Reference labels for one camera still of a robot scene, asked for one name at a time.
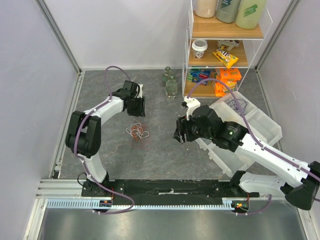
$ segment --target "wooden shelf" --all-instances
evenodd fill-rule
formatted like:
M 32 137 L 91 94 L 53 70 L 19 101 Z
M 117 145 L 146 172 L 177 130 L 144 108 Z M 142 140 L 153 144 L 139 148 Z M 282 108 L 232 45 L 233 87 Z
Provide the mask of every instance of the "wooden shelf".
M 189 67 L 210 67 L 210 68 L 225 68 L 225 65 L 219 61 L 219 59 L 212 54 L 218 48 L 217 40 L 208 40 L 208 48 L 204 52 L 202 58 L 196 58 L 193 54 L 191 47 L 190 56 L 189 56 Z M 232 50 L 227 51 L 231 55 L 236 56 L 239 60 L 233 65 L 235 68 L 247 68 L 248 61 L 246 57 L 246 51 L 243 42 L 241 41 L 239 46 L 235 46 Z
M 203 39 L 263 39 L 259 24 L 254 29 L 244 29 L 235 23 L 224 23 L 216 17 L 202 18 L 193 12 L 192 38 Z
M 186 80 L 184 95 L 187 96 L 196 83 Z M 199 85 L 191 95 L 192 98 L 215 98 L 214 83 L 209 81 L 206 86 Z

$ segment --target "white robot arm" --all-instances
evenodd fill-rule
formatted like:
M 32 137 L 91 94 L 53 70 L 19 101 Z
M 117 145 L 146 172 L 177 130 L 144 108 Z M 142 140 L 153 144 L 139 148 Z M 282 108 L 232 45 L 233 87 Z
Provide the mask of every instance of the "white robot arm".
M 174 133 L 174 138 L 180 143 L 198 138 L 210 139 L 219 148 L 249 157 L 277 174 L 265 176 L 237 171 L 230 181 L 231 185 L 246 193 L 285 197 L 300 209 L 311 209 L 320 183 L 306 171 L 320 177 L 320 163 L 315 161 L 309 164 L 292 158 L 255 136 L 260 143 L 257 144 L 247 128 L 236 122 L 223 122 L 213 109 L 207 105 L 201 106 L 195 98 L 185 97 L 182 105 L 188 110 L 186 116 L 177 118 Z
M 83 157 L 89 172 L 99 183 L 109 180 L 108 173 L 103 167 L 99 156 L 101 126 L 112 116 L 124 110 L 127 110 L 129 116 L 145 117 L 145 97 L 143 96 L 142 87 L 142 84 L 126 80 L 121 89 L 112 93 L 111 99 L 107 98 L 102 103 L 84 112 L 74 111 L 71 115 L 65 144 L 74 152 L 80 123 L 86 115 L 95 110 L 87 119 L 84 129 L 81 130 L 77 152 L 78 155 Z M 97 109 L 98 106 L 106 102 L 108 104 Z

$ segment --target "gray tiled floor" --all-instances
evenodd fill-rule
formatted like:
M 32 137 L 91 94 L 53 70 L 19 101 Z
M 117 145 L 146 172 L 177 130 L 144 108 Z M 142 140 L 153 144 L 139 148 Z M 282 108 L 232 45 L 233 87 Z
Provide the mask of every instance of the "gray tiled floor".
M 111 178 L 116 179 L 228 179 L 221 169 L 209 160 L 208 153 L 195 142 L 180 144 L 173 139 L 176 118 L 186 114 L 181 106 L 182 92 L 175 100 L 168 100 L 161 86 L 162 70 L 128 70 L 132 81 L 144 84 L 146 96 L 145 118 L 119 113 L 102 127 L 100 158 Z M 175 70 L 180 81 L 181 71 Z M 117 70 L 108 72 L 108 80 L 115 91 L 122 87 L 125 76 Z M 258 108 L 267 113 L 266 104 L 254 70 L 250 70 L 240 92 Z M 90 109 L 108 96 L 104 71 L 86 71 L 76 109 Z M 201 99 L 202 104 L 212 104 L 213 99 Z M 136 142 L 128 133 L 132 123 L 141 122 L 150 137 Z M 82 165 L 70 149 L 65 150 L 60 178 L 76 178 L 83 172 Z M 270 174 L 259 164 L 250 172 Z

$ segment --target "translucent plastic bin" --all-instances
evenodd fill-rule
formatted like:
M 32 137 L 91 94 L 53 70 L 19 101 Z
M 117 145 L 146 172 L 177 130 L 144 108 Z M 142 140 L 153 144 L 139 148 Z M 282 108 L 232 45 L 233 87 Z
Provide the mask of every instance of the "translucent plastic bin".
M 209 159 L 213 160 L 221 168 L 222 173 L 230 178 L 236 171 L 245 171 L 255 162 L 247 157 L 238 156 L 229 150 L 221 149 L 211 140 L 198 138 L 195 141 L 201 149 L 208 150 Z
M 266 138 L 266 143 L 270 146 L 273 146 L 282 138 L 281 126 L 260 109 L 250 114 L 247 120 L 251 126 Z
M 238 115 L 234 110 L 231 109 L 225 102 L 215 102 L 210 106 L 211 109 L 215 110 L 216 114 L 222 119 L 224 122 L 236 122 L 238 124 L 241 124 L 244 127 L 247 127 L 245 124 L 245 121 L 243 118 Z M 249 122 L 249 125 L 253 131 L 253 133 L 261 139 L 261 141 L 264 141 L 265 143 L 268 143 L 267 138 L 263 134 L 259 132 L 259 130 L 255 129 L 254 126 L 252 126 Z
M 253 133 L 263 142 L 273 146 L 282 138 L 281 127 L 263 111 L 258 109 L 252 102 L 246 99 L 241 93 L 237 91 L 234 93 L 237 98 L 244 99 L 248 102 L 244 114 Z M 247 127 L 243 118 L 226 104 L 226 101 L 231 98 L 231 94 L 227 94 L 213 103 L 210 108 L 215 110 L 222 121 L 232 121 Z M 232 177 L 236 171 L 247 170 L 255 162 L 255 159 L 240 155 L 240 153 L 233 153 L 229 150 L 220 149 L 210 140 L 199 138 L 196 142 L 201 149 L 208 151 L 209 158 L 229 177 Z
M 240 92 L 238 91 L 234 91 L 233 92 L 235 97 L 239 100 L 239 103 L 241 104 L 241 106 L 243 107 L 242 109 L 244 109 L 244 115 L 245 116 L 249 116 L 250 114 L 252 114 L 255 110 L 257 110 L 258 108 L 256 107 L 256 105 L 254 105 L 252 102 L 250 102 L 245 96 L 243 96 Z M 236 103 L 234 102 L 234 104 L 228 104 L 228 102 L 230 103 L 230 101 L 232 101 L 234 99 L 234 97 L 231 95 L 231 93 L 226 94 L 225 96 L 223 96 L 222 98 L 220 98 L 218 101 L 216 101 L 216 103 L 221 103 L 221 102 L 225 102 L 232 110 L 235 111 L 236 109 Z

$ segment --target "cable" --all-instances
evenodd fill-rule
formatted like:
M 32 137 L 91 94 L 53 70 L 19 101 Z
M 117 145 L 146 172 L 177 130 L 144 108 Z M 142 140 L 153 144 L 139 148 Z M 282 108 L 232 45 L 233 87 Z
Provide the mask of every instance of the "cable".
M 262 209 L 257 210 L 257 211 L 253 211 L 253 212 L 236 213 L 235 215 L 236 216 L 238 216 L 238 215 L 240 215 L 240 216 L 249 216 L 249 215 L 262 213 L 263 211 L 265 211 L 270 206 L 271 200 L 272 200 L 272 195 L 270 194 L 269 198 L 268 198 L 268 202 L 266 203 L 266 205 Z
M 222 84 L 223 86 L 225 86 L 226 89 L 229 90 L 230 94 L 232 95 L 232 97 L 233 97 L 233 99 L 234 99 L 234 101 L 235 101 L 235 103 L 236 103 L 236 105 L 237 105 L 237 107 L 238 107 L 238 109 L 239 109 L 239 111 L 240 111 L 240 115 L 241 115 L 241 117 L 243 118 L 243 121 L 244 121 L 244 123 L 245 123 L 245 125 L 246 125 L 246 128 L 248 129 L 251 137 L 253 138 L 253 140 L 256 142 L 256 144 L 257 144 L 259 147 L 263 148 L 264 145 L 256 138 L 256 136 L 255 136 L 254 133 L 252 132 L 251 127 L 250 127 L 250 125 L 249 125 L 249 123 L 248 123 L 248 121 L 247 121 L 247 119 L 246 119 L 245 113 L 244 113 L 244 111 L 242 110 L 242 108 L 241 108 L 241 106 L 240 106 L 240 104 L 239 104 L 239 102 L 238 102 L 235 94 L 232 92 L 232 90 L 231 90 L 224 82 L 222 82 L 222 81 L 220 81 L 220 80 L 218 80 L 218 79 L 215 79 L 215 78 L 203 79 L 203 80 L 199 81 L 199 82 L 191 89 L 191 91 L 189 92 L 189 94 L 188 94 L 187 97 L 190 98 L 190 96 L 191 96 L 191 94 L 194 92 L 194 90 L 195 90 L 200 84 L 202 84 L 202 83 L 204 83 L 204 82 L 207 82 L 207 81 L 214 81 L 214 82 L 220 83 L 220 84 Z M 294 166 L 295 168 L 300 169 L 302 172 L 310 175 L 311 177 L 313 177 L 314 179 L 316 179 L 318 182 L 320 182 L 320 177 L 316 176 L 314 173 L 308 171 L 307 169 L 305 169 L 305 168 L 303 168 L 303 167 L 300 167 L 298 164 L 296 164 L 296 163 L 294 163 L 294 162 L 291 162 L 291 161 L 290 161 L 289 159 L 287 159 L 286 157 L 278 154 L 277 152 L 273 151 L 272 149 L 270 149 L 270 148 L 268 148 L 268 147 L 264 147 L 264 150 L 267 151 L 267 152 L 269 152 L 269 153 L 271 153 L 271 154 L 273 154 L 274 156 L 280 158 L 281 160 L 285 161 L 286 163 Z
M 111 87 L 110 87 L 110 85 L 109 85 L 109 81 L 108 81 L 108 79 L 107 79 L 107 71 L 109 70 L 109 69 L 112 69 L 112 68 L 114 68 L 114 69 L 118 69 L 118 70 L 120 70 L 121 72 L 123 72 L 123 74 L 126 76 L 126 78 L 130 81 L 130 82 L 132 82 L 131 81 L 131 79 L 130 79 L 130 77 L 128 76 L 128 74 L 122 69 L 122 68 L 120 68 L 120 67 L 118 67 L 118 66 L 108 66 L 104 71 L 104 80 L 105 80 L 105 83 L 106 83 L 106 87 L 108 88 L 108 90 L 109 90 L 109 100 L 112 98 L 112 90 L 111 90 Z
M 78 142 L 79 142 L 79 137 L 80 137 L 80 133 L 81 133 L 81 129 L 84 127 L 84 124 L 85 122 L 87 121 L 87 119 L 93 114 L 95 113 L 98 109 L 102 108 L 103 106 L 107 105 L 108 103 L 111 102 L 111 99 L 112 99 L 112 91 L 111 91 L 111 88 L 109 86 L 109 82 L 108 82 L 108 79 L 107 79 L 107 71 L 108 69 L 110 68 L 116 68 L 116 69 L 119 69 L 121 70 L 125 75 L 126 77 L 128 78 L 129 81 L 131 81 L 131 79 L 129 78 L 129 76 L 125 73 L 124 70 L 122 70 L 120 67 L 117 67 L 117 66 L 108 66 L 106 69 L 105 69 L 105 80 L 106 80 L 106 83 L 107 83 L 107 87 L 109 89 L 109 92 L 110 92 L 110 95 L 109 95 L 109 99 L 103 103 L 101 103 L 100 105 L 98 105 L 95 109 L 93 109 L 92 111 L 90 111 L 82 120 L 82 122 L 80 123 L 80 126 L 78 128 L 78 131 L 76 133 L 76 137 L 75 137 L 75 141 L 74 141 L 74 149 L 73 149 L 73 152 L 74 152 L 74 155 L 75 157 L 79 158 L 81 160 L 81 163 L 83 165 L 83 168 L 87 174 L 87 177 L 91 178 L 91 180 L 93 180 L 100 188 L 108 191 L 109 193 L 112 193 L 112 194 L 115 194 L 115 195 L 118 195 L 118 196 L 121 196 L 123 198 L 126 198 L 128 200 L 131 201 L 132 205 L 126 209 L 122 209 L 122 210 L 119 210 L 119 211 L 111 211 L 111 212 L 100 212 L 100 211 L 96 211 L 96 210 L 93 210 L 94 213 L 97 213 L 97 214 L 102 214 L 102 215 L 113 215 L 113 214 L 120 214 L 120 213 L 126 213 L 128 211 L 130 211 L 130 209 L 132 209 L 134 206 L 135 206 L 135 201 L 127 196 L 127 195 L 124 195 L 122 193 L 119 193 L 119 192 L 116 192 L 116 191 L 113 191 L 105 186 L 103 186 L 100 182 L 98 182 L 93 176 L 92 174 L 90 173 L 89 169 L 88 169 L 88 166 L 85 162 L 85 159 L 78 155 L 78 152 L 77 152 L 77 148 L 78 148 Z
M 76 178 L 76 181 L 78 182 L 78 184 L 79 184 L 80 186 L 83 187 L 84 185 L 79 182 L 79 177 L 80 177 L 82 174 L 84 174 L 85 177 L 87 177 L 87 174 L 86 174 L 85 172 L 82 172 L 82 173 L 80 173 L 80 174 L 78 175 L 78 177 Z
M 249 103 L 246 100 L 244 100 L 243 98 L 238 98 L 238 102 L 240 103 L 240 106 L 241 106 L 243 112 L 245 112 Z M 236 101 L 233 98 L 230 100 L 227 100 L 225 103 L 230 108 L 232 108 L 232 110 L 234 110 L 237 114 L 240 114 L 240 110 L 237 107 Z

